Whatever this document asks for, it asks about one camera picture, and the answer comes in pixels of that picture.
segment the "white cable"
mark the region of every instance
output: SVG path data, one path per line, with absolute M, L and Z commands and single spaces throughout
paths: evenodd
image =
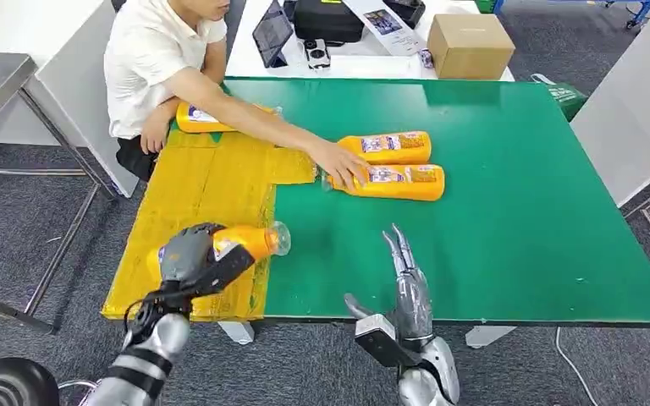
M 594 396 L 592 396 L 592 393 L 589 392 L 589 386 L 587 386 L 587 383 L 584 382 L 584 378 L 581 377 L 581 374 L 579 373 L 579 370 L 574 366 L 574 363 L 571 362 L 571 359 L 565 355 L 565 353 L 562 351 L 562 348 L 559 346 L 559 332 L 562 330 L 562 327 L 557 327 L 557 336 L 554 339 L 554 345 L 557 347 L 557 352 L 559 352 L 559 355 L 562 356 L 562 358 L 567 361 L 567 364 L 570 365 L 571 369 L 574 370 L 576 373 L 576 377 L 579 378 L 579 382 L 581 382 L 581 385 L 584 387 L 584 391 L 587 392 L 587 396 L 589 397 L 589 400 L 592 402 L 594 406 L 599 406 L 596 400 L 594 400 Z

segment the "white shirt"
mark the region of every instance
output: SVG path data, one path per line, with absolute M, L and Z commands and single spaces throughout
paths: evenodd
M 111 136 L 132 139 L 151 112 L 173 93 L 163 85 L 183 68 L 200 70 L 210 42 L 221 41 L 225 22 L 202 20 L 193 31 L 168 0 L 128 0 L 116 15 L 106 46 Z

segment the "black pants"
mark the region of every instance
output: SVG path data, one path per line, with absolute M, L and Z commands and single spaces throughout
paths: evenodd
M 132 140 L 119 138 L 118 144 L 120 145 L 120 149 L 116 152 L 116 161 L 122 167 L 128 169 L 128 172 L 148 182 L 153 174 L 153 168 L 156 167 L 158 154 L 156 152 L 151 152 L 150 154 L 143 153 L 143 150 L 140 148 L 140 135 Z

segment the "tablet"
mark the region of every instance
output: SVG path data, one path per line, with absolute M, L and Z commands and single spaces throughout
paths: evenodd
M 285 42 L 294 34 L 293 26 L 278 0 L 273 0 L 253 30 L 253 39 L 266 68 L 277 68 L 286 63 L 281 54 Z

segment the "white table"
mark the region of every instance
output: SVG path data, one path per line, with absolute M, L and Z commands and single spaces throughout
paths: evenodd
M 270 6 L 271 0 L 248 0 L 238 25 L 238 33 L 225 69 L 231 77 L 282 78 L 361 78 L 361 79 L 436 79 L 432 69 L 424 69 L 417 55 L 409 57 L 389 56 L 375 37 L 366 30 L 360 42 L 342 47 L 330 47 L 331 66 L 329 69 L 312 70 L 298 39 L 291 36 L 283 48 L 288 66 L 266 69 L 253 40 L 253 30 Z M 415 32 L 427 41 L 432 19 L 435 14 L 479 14 L 472 1 L 425 0 L 425 13 Z M 515 81 L 510 69 L 502 74 L 505 81 Z

